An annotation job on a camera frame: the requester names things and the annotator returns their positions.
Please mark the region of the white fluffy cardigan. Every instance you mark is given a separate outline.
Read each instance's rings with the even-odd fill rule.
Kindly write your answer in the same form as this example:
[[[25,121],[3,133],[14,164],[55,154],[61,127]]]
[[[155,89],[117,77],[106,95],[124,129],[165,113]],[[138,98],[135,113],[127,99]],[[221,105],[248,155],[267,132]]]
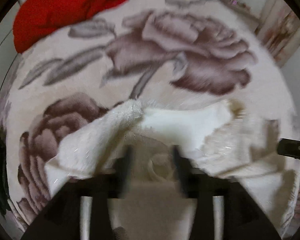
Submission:
[[[196,168],[237,178],[284,236],[294,213],[300,164],[276,153],[281,135],[288,131],[279,119],[235,100],[187,111],[130,100],[62,139],[45,172],[55,195],[69,178],[90,178],[108,168],[121,147],[131,144],[128,192],[111,202],[114,226],[126,229],[129,239],[186,239],[194,201],[181,196],[173,179],[171,149],[178,145]]]

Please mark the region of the floral pink bed blanket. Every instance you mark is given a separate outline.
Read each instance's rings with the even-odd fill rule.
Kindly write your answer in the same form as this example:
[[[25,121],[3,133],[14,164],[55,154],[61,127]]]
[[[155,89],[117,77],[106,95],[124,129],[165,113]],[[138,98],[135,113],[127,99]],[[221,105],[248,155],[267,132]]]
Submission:
[[[278,66],[231,10],[216,0],[129,0],[43,38],[8,71],[0,134],[22,230],[54,196],[45,165],[61,140],[130,100],[180,111],[235,100],[279,119],[280,137],[298,137]]]

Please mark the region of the red garment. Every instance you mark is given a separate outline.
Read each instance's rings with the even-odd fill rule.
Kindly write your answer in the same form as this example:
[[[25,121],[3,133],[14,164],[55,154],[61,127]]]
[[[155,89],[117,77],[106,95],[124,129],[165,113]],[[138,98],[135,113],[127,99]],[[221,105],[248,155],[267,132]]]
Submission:
[[[127,0],[26,0],[13,22],[14,47],[23,53],[64,26],[85,21]]]

